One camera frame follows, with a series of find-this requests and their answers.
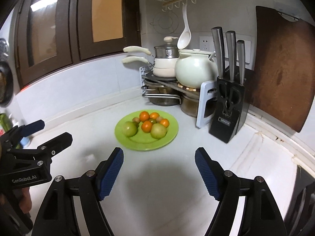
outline wall socket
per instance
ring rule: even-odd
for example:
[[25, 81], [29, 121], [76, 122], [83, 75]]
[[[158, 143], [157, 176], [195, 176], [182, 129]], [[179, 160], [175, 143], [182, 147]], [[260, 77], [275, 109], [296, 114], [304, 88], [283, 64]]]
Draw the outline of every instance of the wall socket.
[[199, 49], [201, 51], [213, 52], [213, 39], [211, 36], [199, 37]]

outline green plate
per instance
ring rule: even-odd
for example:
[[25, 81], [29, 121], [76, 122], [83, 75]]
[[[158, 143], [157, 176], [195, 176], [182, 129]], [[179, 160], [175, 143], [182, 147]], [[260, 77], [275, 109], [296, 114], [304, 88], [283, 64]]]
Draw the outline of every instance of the green plate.
[[[165, 137], [161, 139], [154, 139], [150, 133], [144, 133], [141, 129], [142, 122], [140, 122], [138, 132], [134, 136], [126, 137], [122, 133], [122, 125], [126, 121], [132, 121], [134, 117], [139, 117], [139, 114], [142, 111], [147, 111], [149, 114], [151, 114], [152, 112], [157, 112], [163, 118], [168, 119], [170, 125], [167, 127], [167, 133]], [[159, 110], [140, 110], [137, 112], [133, 112], [122, 118], [115, 127], [115, 136], [118, 142], [121, 143], [123, 146], [135, 151], [150, 151], [166, 146], [176, 137], [177, 133], [177, 120], [169, 113]]]

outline white spoon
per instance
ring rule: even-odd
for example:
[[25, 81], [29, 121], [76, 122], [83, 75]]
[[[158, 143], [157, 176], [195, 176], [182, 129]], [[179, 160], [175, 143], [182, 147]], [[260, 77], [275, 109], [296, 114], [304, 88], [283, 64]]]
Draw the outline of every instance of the white spoon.
[[189, 26], [188, 26], [187, 4], [188, 4], [188, 1], [186, 1], [186, 3], [183, 3], [183, 19], [184, 19], [185, 28], [177, 42], [177, 47], [179, 50], [186, 48], [189, 45], [190, 40], [192, 38], [192, 34], [190, 33]]

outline screw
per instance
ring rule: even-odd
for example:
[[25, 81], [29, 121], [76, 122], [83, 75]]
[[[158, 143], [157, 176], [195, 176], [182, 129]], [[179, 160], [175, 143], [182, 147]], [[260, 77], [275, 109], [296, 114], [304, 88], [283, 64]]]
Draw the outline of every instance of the screw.
[[224, 175], [226, 175], [227, 177], [231, 177], [233, 176], [233, 173], [229, 170], [224, 171]]
[[56, 177], [55, 177], [55, 181], [56, 181], [56, 182], [59, 182], [59, 181], [61, 181], [61, 180], [62, 180], [62, 176], [56, 176]]
[[95, 171], [94, 170], [89, 170], [88, 172], [86, 172], [87, 176], [94, 176]]
[[256, 180], [257, 180], [258, 182], [261, 182], [261, 183], [265, 181], [262, 176], [257, 176], [257, 177], [256, 177]]

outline knife block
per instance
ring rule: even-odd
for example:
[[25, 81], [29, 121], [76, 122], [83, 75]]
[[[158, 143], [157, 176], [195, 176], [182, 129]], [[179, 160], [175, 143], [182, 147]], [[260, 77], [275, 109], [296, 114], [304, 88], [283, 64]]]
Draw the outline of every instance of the knife block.
[[243, 126], [251, 98], [248, 79], [253, 71], [245, 69], [244, 85], [238, 84], [239, 67], [235, 68], [235, 81], [229, 80], [229, 67], [223, 79], [217, 78], [217, 104], [209, 133], [224, 143], [228, 143]]

